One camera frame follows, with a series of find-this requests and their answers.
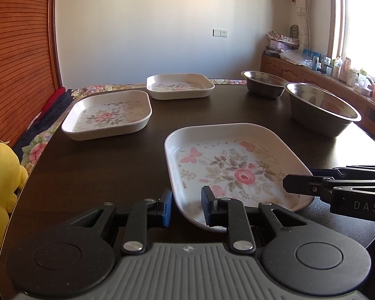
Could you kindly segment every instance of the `dark blue cloth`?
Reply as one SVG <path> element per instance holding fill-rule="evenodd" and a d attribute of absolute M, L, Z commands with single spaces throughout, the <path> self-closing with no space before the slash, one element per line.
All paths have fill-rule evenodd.
<path fill-rule="evenodd" d="M 65 93 L 59 96 L 38 121 L 35 121 L 32 126 L 20 137 L 18 142 L 13 147 L 13 151 L 17 155 L 19 161 L 22 160 L 22 148 L 26 147 L 38 134 L 46 131 L 54 122 L 65 112 L 67 107 L 72 103 L 74 97 L 71 96 L 72 90 L 68 89 Z"/>

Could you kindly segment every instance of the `tray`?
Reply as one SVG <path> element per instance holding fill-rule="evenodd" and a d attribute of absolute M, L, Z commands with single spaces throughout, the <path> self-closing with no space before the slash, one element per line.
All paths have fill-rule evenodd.
<path fill-rule="evenodd" d="M 140 90 L 92 95 L 78 101 L 61 125 L 76 141 L 134 133 L 152 115 L 149 95 Z"/>
<path fill-rule="evenodd" d="M 158 74 L 147 78 L 149 94 L 154 99 L 202 98 L 210 95 L 215 85 L 202 74 Z"/>
<path fill-rule="evenodd" d="M 181 128 L 165 140 L 165 155 L 176 205 L 189 221 L 206 230 L 225 228 L 205 225 L 200 196 L 204 185 L 217 198 L 235 198 L 252 207 L 265 201 L 297 211 L 314 199 L 283 189 L 287 174 L 311 172 L 274 132 L 259 125 Z"/>

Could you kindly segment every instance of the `silver bolt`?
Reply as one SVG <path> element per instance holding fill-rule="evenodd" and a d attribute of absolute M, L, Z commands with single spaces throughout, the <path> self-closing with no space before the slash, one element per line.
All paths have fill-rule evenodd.
<path fill-rule="evenodd" d="M 239 240 L 233 243 L 233 248 L 245 252 L 253 248 L 253 244 L 247 240 Z"/>
<path fill-rule="evenodd" d="M 138 252 L 143 249 L 143 244 L 138 241 L 127 241 L 122 247 L 130 252 Z"/>

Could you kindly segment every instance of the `metal bowl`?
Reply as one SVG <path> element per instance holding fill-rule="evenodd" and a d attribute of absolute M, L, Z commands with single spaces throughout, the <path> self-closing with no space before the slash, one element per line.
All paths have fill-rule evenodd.
<path fill-rule="evenodd" d="M 334 138 L 360 113 L 334 94 L 308 83 L 286 83 L 290 95 L 291 116 L 310 130 Z"/>
<path fill-rule="evenodd" d="M 284 84 L 288 81 L 269 73 L 259 71 L 243 71 L 247 81 L 247 89 L 253 93 L 268 98 L 279 98 L 284 93 Z"/>

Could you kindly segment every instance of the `pink butterfly print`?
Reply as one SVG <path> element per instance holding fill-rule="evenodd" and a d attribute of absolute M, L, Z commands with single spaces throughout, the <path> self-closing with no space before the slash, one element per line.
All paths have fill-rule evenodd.
<path fill-rule="evenodd" d="M 184 157 L 181 159 L 181 163 L 186 164 L 188 162 L 191 162 L 192 164 L 195 164 L 197 162 L 196 157 L 201 157 L 203 154 L 195 147 L 190 149 L 190 154 L 187 157 Z"/>

